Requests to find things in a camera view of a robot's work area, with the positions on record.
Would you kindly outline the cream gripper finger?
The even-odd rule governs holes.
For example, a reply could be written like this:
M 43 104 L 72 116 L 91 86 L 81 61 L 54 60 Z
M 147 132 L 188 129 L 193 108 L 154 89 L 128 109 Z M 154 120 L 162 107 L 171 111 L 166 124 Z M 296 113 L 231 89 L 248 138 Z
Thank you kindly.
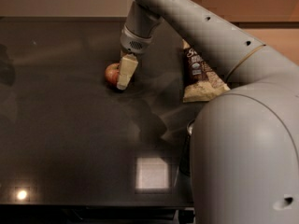
M 117 88 L 124 91 L 138 66 L 138 60 L 134 54 L 126 54 L 120 60 Z

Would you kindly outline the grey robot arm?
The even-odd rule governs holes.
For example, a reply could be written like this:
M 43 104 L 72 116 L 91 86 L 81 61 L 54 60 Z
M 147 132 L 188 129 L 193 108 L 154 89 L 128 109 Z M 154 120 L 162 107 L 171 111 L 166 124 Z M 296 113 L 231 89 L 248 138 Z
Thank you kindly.
M 232 87 L 193 126 L 196 224 L 299 224 L 299 66 L 191 0 L 134 0 L 123 49 L 144 53 L 160 21 Z

